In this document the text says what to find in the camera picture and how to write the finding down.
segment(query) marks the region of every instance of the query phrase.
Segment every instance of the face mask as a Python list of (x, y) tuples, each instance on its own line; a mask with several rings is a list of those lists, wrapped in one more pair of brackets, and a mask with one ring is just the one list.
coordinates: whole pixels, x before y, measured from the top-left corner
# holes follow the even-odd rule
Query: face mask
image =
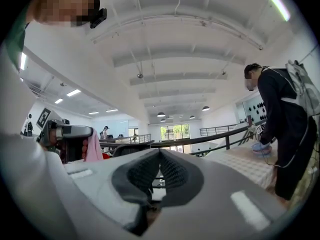
[(245, 84), (245, 87), (251, 92), (258, 88), (257, 86), (253, 85), (251, 79), (244, 79), (244, 84)]

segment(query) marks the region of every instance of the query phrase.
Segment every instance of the white backpack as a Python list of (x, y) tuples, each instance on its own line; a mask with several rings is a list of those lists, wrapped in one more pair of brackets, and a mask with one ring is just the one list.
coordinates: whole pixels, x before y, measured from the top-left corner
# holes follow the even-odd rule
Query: white backpack
[(316, 116), (320, 114), (320, 92), (312, 83), (307, 71), (303, 64), (299, 64), (296, 60), (294, 63), (291, 60), (285, 65), (292, 83), (284, 77), (280, 72), (273, 68), (266, 67), (266, 69), (272, 70), (282, 76), (290, 84), (296, 98), (281, 98), (282, 101), (290, 102), (299, 105), (307, 113), (308, 117)]

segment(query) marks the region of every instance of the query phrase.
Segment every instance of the pink towel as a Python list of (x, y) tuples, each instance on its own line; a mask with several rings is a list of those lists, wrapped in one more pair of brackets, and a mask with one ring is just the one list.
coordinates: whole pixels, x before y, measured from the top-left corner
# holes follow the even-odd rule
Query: pink towel
[(86, 157), (84, 158), (84, 162), (95, 162), (99, 160), (103, 160), (104, 157), (101, 153), (100, 143), (98, 133), (95, 129), (93, 129), (93, 134), (88, 138), (88, 149), (86, 152)]

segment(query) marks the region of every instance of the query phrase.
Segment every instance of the black shirt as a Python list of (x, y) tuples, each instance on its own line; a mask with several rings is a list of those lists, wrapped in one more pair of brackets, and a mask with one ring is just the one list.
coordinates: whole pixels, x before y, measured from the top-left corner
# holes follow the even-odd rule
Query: black shirt
[[(276, 69), (276, 71), (291, 80), (286, 69)], [(265, 69), (258, 79), (258, 89), (265, 103), (267, 115), (260, 141), (266, 144), (276, 137), (278, 142), (290, 140), (299, 145), (306, 132), (308, 116), (301, 106), (281, 100), (281, 98), (297, 97), (293, 88), (282, 76), (271, 69)]]

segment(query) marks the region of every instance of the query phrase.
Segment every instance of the backpack strap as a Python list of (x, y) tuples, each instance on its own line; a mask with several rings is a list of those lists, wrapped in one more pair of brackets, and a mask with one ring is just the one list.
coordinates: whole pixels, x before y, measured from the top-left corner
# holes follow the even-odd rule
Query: backpack strap
[(286, 78), (283, 74), (281, 74), (278, 70), (276, 70), (277, 68), (273, 68), (273, 67), (265, 67), (265, 70), (272, 70), (273, 72), (276, 72), (278, 75), (280, 75), (281, 77), (283, 77), (288, 83), (289, 85), (291, 86), (291, 88), (294, 90), (294, 92), (296, 93), (296, 98), (287, 98), (287, 97), (282, 97), (281, 100), (284, 101), (284, 102), (289, 102), (289, 103), (293, 103), (293, 104), (296, 104), (298, 106), (301, 107), (301, 104), (299, 102), (299, 99), (298, 99), (298, 94), (296, 92), (296, 89), (295, 87), (293, 86), (293, 84), (289, 81), (288, 78)]

